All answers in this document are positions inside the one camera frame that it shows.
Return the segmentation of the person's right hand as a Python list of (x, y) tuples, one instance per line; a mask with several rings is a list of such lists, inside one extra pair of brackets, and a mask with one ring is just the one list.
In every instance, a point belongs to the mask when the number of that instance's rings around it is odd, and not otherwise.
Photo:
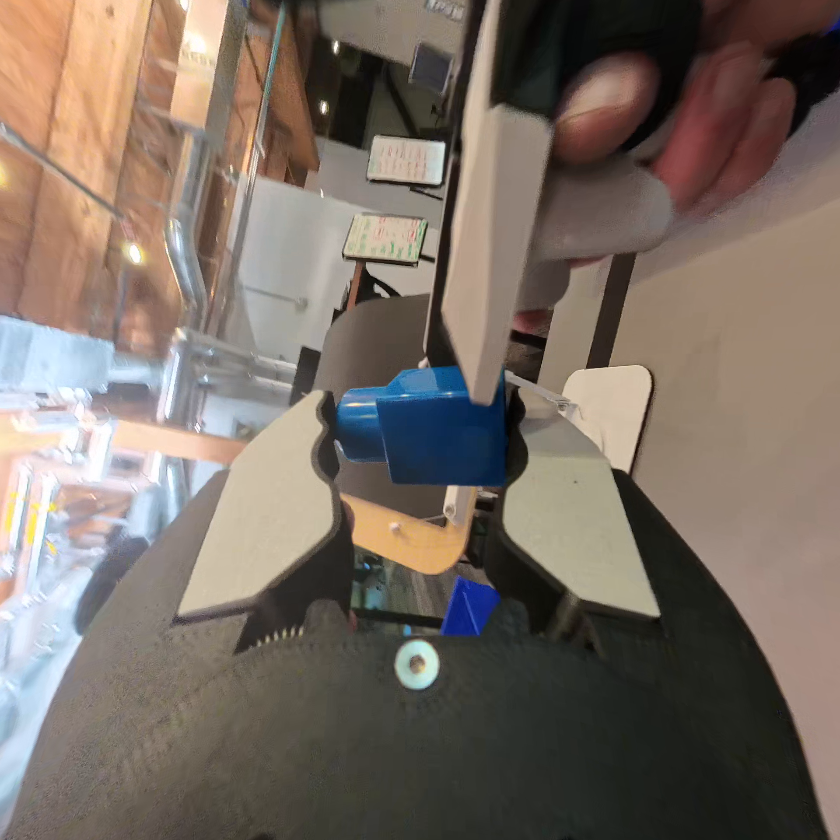
[[(688, 80), (663, 150), (650, 165), (678, 214), (717, 210), (759, 182), (778, 158), (795, 109), (795, 90), (764, 77), (763, 62), (800, 37), (838, 20), (838, 1), (704, 2), (705, 56)], [(620, 53), (585, 68), (561, 100), (554, 157), (585, 165), (616, 152), (653, 107), (658, 70)]]

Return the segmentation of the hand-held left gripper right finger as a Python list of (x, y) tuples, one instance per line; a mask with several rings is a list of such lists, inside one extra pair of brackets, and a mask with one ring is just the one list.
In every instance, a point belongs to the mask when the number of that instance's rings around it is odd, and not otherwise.
[(572, 615), (656, 622), (648, 579), (613, 468), (587, 435), (539, 396), (507, 391), (507, 481), (489, 536), (489, 578), (529, 624)]

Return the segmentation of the black backdrop board stand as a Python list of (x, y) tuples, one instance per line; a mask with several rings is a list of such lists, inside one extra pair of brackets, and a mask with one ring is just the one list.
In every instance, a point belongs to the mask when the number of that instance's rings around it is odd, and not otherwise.
[[(325, 337), (313, 386), (337, 403), (351, 389), (389, 384), (424, 357), (428, 296), (378, 298), (340, 314)], [(335, 484), (354, 516), (353, 543), (435, 575), (465, 554), (477, 488), (399, 486), (387, 467), (342, 454)]]

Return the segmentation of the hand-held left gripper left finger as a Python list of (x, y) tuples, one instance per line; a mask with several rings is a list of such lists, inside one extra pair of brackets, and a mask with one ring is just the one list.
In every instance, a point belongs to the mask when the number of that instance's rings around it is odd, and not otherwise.
[(313, 391), (231, 465), (177, 609), (183, 621), (242, 614), (268, 595), (286, 620), (310, 603), (350, 609), (352, 531), (335, 484), (335, 403)]

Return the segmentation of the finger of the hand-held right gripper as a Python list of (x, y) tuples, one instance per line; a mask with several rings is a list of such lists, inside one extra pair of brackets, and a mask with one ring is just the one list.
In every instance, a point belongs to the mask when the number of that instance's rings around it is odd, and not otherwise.
[(465, 109), (442, 316), (477, 405), (495, 399), (551, 146), (541, 117)]

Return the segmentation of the silver ceiling duct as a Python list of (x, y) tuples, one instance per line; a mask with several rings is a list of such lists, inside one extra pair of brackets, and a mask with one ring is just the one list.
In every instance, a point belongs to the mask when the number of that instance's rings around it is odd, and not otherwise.
[(172, 405), (181, 388), (185, 340), (203, 331), (207, 320), (208, 293), (198, 257), (198, 240), (211, 160), (211, 146), (206, 136), (186, 133), (163, 226), (165, 253), (182, 306), (161, 393), (166, 415), (174, 413)]

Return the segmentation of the blue single-stud plastic block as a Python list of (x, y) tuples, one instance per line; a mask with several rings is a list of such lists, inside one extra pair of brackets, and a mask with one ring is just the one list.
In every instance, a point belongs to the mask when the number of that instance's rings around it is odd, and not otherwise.
[(488, 405), (473, 403), (456, 366), (400, 372), (388, 385), (347, 391), (335, 439), (354, 463), (385, 464), (395, 485), (502, 487), (507, 474), (502, 374)]

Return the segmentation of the whiteboard easel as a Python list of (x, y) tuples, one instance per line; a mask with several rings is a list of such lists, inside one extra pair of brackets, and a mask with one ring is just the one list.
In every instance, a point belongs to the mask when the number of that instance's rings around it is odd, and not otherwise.
[(342, 247), (344, 260), (416, 266), (428, 231), (425, 218), (356, 213)]
[(365, 177), (371, 183), (440, 187), (446, 162), (446, 142), (377, 134), (371, 142)]

